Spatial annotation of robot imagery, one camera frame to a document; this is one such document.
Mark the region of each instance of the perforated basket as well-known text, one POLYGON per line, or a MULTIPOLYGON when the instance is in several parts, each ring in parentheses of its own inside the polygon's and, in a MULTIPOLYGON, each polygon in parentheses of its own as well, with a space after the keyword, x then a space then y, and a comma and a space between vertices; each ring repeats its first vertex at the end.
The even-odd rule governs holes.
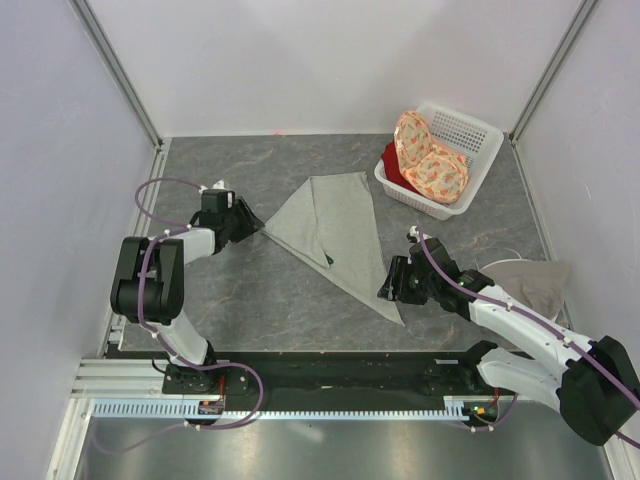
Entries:
POLYGON ((376 165, 374 175, 390 197, 438 220, 446 220, 451 215, 460 215, 469 208, 500 150, 504 135, 488 123, 432 103, 425 103, 418 111, 429 121, 431 133, 436 138, 467 156, 467 188, 455 203, 442 205, 387 180, 382 160, 376 165))

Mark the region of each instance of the fabric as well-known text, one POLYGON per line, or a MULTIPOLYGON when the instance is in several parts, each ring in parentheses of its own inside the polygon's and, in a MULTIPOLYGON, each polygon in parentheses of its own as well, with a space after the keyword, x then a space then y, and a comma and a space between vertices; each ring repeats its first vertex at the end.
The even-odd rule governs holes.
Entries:
POLYGON ((410 192, 420 195, 415 188, 411 186, 407 179, 400 173, 400 167, 398 165, 398 154, 396 153, 396 145, 394 142, 389 143, 382 153, 382 161, 384 163, 384 175, 392 183, 395 183, 399 187, 406 188, 410 192))
POLYGON ((564 304, 571 265, 563 260, 503 260, 487 265, 480 271, 513 298, 553 320, 564 304))
POLYGON ((309 178, 263 231, 345 292, 404 325, 395 303, 376 296, 387 271, 364 172, 309 178))
POLYGON ((393 138, 400 173, 421 195, 444 204, 460 198, 469 182, 466 157, 436 140, 420 113, 403 113, 393 138))

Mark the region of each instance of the gray cloth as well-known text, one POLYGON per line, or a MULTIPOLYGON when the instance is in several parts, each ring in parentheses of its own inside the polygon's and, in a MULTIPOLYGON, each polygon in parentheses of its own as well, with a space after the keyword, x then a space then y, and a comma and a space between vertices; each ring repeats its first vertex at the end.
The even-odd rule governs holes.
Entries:
POLYGON ((487 265, 480 271, 519 302, 554 319, 564 304, 571 265, 563 260, 505 260, 487 265))
POLYGON ((404 325, 395 303, 376 297, 387 271, 366 173, 310 177, 269 219, 264 233, 386 319, 404 325))

